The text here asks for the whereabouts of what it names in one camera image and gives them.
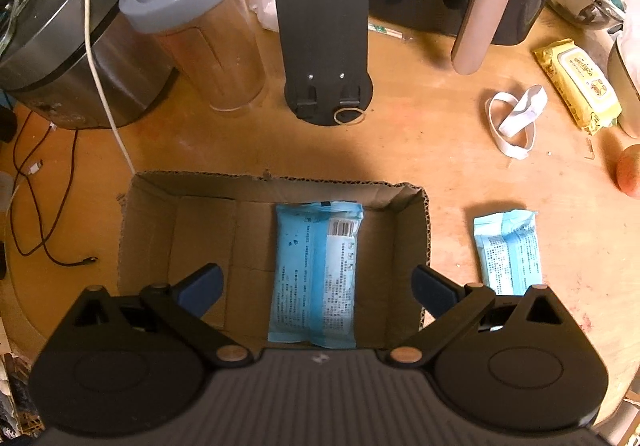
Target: blue wet wipes package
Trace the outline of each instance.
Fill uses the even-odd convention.
[[[353,202],[280,204],[269,341],[353,349],[357,236]]]
[[[542,283],[536,214],[527,210],[494,213],[474,220],[482,281],[496,294],[523,295]]]

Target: shaker bottle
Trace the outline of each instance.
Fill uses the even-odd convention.
[[[249,104],[265,81],[244,0],[120,0],[139,32],[153,34],[215,110]]]

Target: air fryer handle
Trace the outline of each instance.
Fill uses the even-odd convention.
[[[458,74],[476,72],[489,49],[509,0],[469,0],[465,18],[451,50]]]

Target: yellow wet wipes package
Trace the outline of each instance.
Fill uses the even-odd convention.
[[[591,136],[622,112],[618,97],[602,70],[571,39],[533,51],[538,63],[574,116]]]

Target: cardboard box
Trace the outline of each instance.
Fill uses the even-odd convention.
[[[267,346],[273,292],[275,205],[337,200],[365,208],[356,262],[356,343],[393,346],[420,328],[410,277],[430,254],[428,199],[411,184],[139,173],[124,213],[120,293],[137,294],[154,282],[175,284],[215,262],[225,273],[225,289],[203,320],[261,349]]]

